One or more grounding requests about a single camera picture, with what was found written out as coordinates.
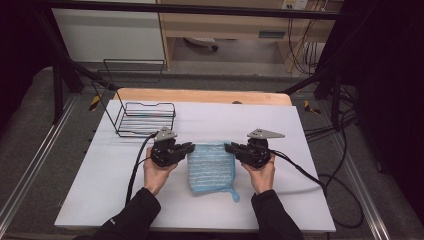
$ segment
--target dish rack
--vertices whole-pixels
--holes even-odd
[[[137,137],[137,138],[147,138],[152,133],[157,132],[162,127],[166,126],[172,130],[174,126],[174,119],[176,116],[175,106],[173,103],[156,103],[156,104],[146,104],[142,102],[134,102],[134,101],[124,101],[122,100],[119,92],[117,91],[124,81],[117,82],[112,77],[112,73],[120,72],[122,73],[124,70],[113,70],[108,62],[109,61],[118,61],[119,64],[122,64],[123,61],[142,61],[142,60],[104,60],[104,64],[106,70],[99,70],[99,74],[103,71],[106,72],[108,80],[101,81],[92,81],[92,85],[94,90],[96,91],[97,96],[99,97],[99,102],[105,108],[105,112],[109,117],[116,134],[119,137]],[[141,71],[139,69],[132,70],[126,69],[127,72],[138,72]],[[136,86],[137,82],[131,81],[130,85],[133,87]],[[106,99],[115,99],[119,100],[120,107],[118,113],[111,113],[107,109]]]

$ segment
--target blue towel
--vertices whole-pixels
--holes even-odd
[[[236,176],[234,155],[225,151],[224,142],[195,144],[194,151],[187,154],[191,190],[230,192],[234,202],[238,202],[240,196],[233,188]]]

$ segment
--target white table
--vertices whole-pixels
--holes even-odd
[[[289,156],[317,176],[295,107],[222,103],[175,102],[174,131],[177,143],[229,140],[246,144],[256,128],[283,133],[270,139],[270,149]],[[108,111],[116,115],[119,101]],[[105,115],[69,191],[55,225],[65,228],[99,227],[124,207],[128,181],[141,146],[141,139],[120,138]],[[321,188],[285,160],[277,158],[274,189],[286,211],[303,232],[333,232]],[[133,193],[143,185],[140,167]],[[162,211],[152,229],[169,231],[255,231],[257,221],[251,207],[253,188],[248,173],[236,162],[235,203],[230,193],[193,194],[188,184],[187,162],[171,173],[157,195]]]

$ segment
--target human hand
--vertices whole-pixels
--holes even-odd
[[[159,167],[150,158],[152,148],[147,148],[146,161],[144,161],[144,188],[148,189],[153,195],[157,195],[159,190],[165,185],[169,174],[174,170],[178,163],[167,167]]]
[[[271,154],[271,159],[261,168],[254,168],[244,163],[241,164],[249,173],[256,194],[261,194],[272,189],[275,173],[274,162],[275,155]]]

